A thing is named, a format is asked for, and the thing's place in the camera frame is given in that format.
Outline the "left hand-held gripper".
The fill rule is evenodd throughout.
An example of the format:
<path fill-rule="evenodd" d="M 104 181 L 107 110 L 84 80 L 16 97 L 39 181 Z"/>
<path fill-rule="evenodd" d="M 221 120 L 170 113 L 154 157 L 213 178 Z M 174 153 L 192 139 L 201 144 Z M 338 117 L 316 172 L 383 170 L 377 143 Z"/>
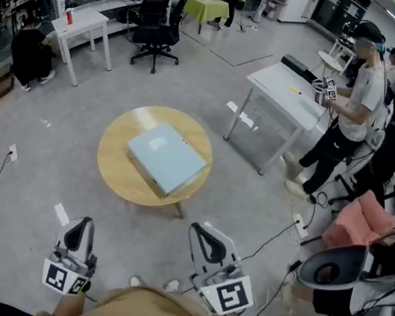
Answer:
<path fill-rule="evenodd" d="M 86 290 L 97 263 L 96 256 L 91 253 L 94 229 L 94 221 L 86 216 L 73 219 L 59 230 L 56 247 L 43 262 L 43 285 L 67 296 L 79 295 Z M 67 250 L 82 251 L 89 255 L 82 262 Z"/>

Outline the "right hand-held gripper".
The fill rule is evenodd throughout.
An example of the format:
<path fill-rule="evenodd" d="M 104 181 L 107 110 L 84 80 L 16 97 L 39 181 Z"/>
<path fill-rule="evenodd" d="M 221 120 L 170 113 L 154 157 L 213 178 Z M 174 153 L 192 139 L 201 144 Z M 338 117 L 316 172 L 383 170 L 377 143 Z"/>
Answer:
<path fill-rule="evenodd" d="M 189 244 L 196 270 L 190 281 L 213 315 L 235 315 L 253 306 L 250 277 L 244 275 L 230 237 L 214 227 L 193 223 Z"/>

